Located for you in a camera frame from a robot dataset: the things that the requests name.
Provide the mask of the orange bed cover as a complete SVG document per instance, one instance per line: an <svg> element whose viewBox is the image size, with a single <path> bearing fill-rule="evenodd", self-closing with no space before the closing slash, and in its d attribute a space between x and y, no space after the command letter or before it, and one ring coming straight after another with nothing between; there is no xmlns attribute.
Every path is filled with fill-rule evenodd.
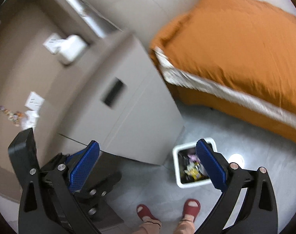
<svg viewBox="0 0 296 234"><path fill-rule="evenodd" d="M149 56L172 96L296 143L296 16L258 0L198 0Z"/></svg>

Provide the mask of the right red slipper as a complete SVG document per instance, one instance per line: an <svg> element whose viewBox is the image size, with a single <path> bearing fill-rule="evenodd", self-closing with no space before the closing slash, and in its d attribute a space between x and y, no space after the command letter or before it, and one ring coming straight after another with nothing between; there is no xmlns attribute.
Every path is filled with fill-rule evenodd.
<svg viewBox="0 0 296 234"><path fill-rule="evenodd" d="M194 222L200 212L201 204L196 199L187 199L183 207L183 220Z"/></svg>

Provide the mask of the yellow foil snack wrapper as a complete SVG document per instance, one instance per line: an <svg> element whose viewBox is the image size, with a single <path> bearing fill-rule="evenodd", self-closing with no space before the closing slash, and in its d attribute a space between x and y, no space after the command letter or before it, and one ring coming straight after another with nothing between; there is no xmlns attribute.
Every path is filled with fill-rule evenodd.
<svg viewBox="0 0 296 234"><path fill-rule="evenodd" d="M186 166L184 172L188 177L193 178L195 181L200 180L204 177L204 175L201 172L201 165L198 162L189 163Z"/></svg>

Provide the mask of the anime stickers on wall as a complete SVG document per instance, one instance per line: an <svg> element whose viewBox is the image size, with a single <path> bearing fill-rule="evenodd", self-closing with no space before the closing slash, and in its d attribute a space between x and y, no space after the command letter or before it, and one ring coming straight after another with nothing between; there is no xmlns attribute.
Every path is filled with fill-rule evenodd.
<svg viewBox="0 0 296 234"><path fill-rule="evenodd" d="M0 106L0 112L3 113L9 121L11 121L14 126L19 127L22 124L24 114L22 112L16 111L13 112L4 106Z"/></svg>

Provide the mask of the left red slipper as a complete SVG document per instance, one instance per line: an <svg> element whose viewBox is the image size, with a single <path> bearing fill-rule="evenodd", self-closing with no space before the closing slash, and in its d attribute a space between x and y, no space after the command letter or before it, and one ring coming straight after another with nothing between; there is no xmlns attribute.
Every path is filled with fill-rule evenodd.
<svg viewBox="0 0 296 234"><path fill-rule="evenodd" d="M142 221L158 220L152 215L150 209L144 204L140 204L137 206L136 213Z"/></svg>

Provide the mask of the white tissue box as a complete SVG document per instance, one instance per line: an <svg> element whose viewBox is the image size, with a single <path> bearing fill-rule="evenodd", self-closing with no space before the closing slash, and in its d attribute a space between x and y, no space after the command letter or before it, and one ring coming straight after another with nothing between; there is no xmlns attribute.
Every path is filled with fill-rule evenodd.
<svg viewBox="0 0 296 234"><path fill-rule="evenodd" d="M70 35L62 40L57 49L57 59L63 65L69 65L88 47L88 44L78 35Z"/></svg>

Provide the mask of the red slipper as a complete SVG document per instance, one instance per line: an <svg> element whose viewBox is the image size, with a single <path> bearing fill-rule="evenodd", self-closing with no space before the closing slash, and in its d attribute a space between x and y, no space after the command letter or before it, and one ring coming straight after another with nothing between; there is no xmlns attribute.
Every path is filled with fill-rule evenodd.
<svg viewBox="0 0 296 234"><path fill-rule="evenodd" d="M136 213L142 221L158 220L152 215L150 209L144 204L140 204L137 206Z"/></svg>
<svg viewBox="0 0 296 234"><path fill-rule="evenodd" d="M201 204L196 199L187 199L183 207L183 220L194 222L200 212Z"/></svg>

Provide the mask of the grey bedside cabinet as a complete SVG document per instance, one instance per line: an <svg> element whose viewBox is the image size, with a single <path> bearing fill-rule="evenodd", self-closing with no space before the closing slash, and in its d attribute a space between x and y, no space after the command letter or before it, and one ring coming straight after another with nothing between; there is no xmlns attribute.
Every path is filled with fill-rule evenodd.
<svg viewBox="0 0 296 234"><path fill-rule="evenodd" d="M102 151L161 165L184 121L141 42L116 31L90 45L50 85L35 128L41 165L95 140Z"/></svg>

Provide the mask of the white trash bin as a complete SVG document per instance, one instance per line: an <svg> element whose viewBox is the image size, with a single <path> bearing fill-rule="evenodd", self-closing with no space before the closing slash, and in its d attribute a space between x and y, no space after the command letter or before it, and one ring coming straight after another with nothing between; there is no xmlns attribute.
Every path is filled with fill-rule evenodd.
<svg viewBox="0 0 296 234"><path fill-rule="evenodd" d="M203 164L196 155L197 142L177 145L172 150L176 184L187 189L211 184Z"/></svg>

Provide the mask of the white wall power socket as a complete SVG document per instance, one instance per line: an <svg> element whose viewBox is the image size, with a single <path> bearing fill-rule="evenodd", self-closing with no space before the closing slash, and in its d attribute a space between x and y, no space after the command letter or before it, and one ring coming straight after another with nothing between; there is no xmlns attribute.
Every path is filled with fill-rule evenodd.
<svg viewBox="0 0 296 234"><path fill-rule="evenodd" d="M30 92L26 102L25 102L25 107L38 112L44 103L45 99L42 98L40 95L38 95L36 92L32 91Z"/></svg>

